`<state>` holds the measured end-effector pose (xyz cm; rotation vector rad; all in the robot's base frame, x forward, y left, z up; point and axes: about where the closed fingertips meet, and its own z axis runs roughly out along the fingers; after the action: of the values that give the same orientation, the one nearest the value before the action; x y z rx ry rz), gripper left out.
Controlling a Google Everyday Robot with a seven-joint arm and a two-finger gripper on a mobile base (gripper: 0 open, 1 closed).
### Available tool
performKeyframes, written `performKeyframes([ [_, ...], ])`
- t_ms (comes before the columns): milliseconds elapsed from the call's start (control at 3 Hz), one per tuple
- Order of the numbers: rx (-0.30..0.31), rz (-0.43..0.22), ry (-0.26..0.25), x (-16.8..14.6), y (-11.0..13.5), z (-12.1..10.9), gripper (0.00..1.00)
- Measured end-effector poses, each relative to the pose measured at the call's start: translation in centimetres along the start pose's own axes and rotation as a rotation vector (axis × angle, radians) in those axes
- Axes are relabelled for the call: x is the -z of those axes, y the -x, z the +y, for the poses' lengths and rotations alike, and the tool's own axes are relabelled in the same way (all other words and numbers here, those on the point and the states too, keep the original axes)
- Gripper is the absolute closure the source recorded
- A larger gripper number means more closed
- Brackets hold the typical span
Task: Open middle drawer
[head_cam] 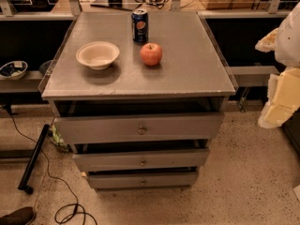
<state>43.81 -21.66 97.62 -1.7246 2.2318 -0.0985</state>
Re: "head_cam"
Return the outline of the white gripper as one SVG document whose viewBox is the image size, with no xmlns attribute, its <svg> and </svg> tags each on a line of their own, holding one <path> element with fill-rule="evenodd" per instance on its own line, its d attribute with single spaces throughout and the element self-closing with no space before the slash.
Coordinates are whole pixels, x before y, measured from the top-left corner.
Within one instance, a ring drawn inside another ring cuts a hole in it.
<svg viewBox="0 0 300 225">
<path fill-rule="evenodd" d="M 287 67 L 279 75 L 270 75 L 268 100 L 258 120 L 262 128 L 278 128 L 300 108 L 300 3 L 255 49 L 263 53 L 275 50 L 276 60 Z"/>
</svg>

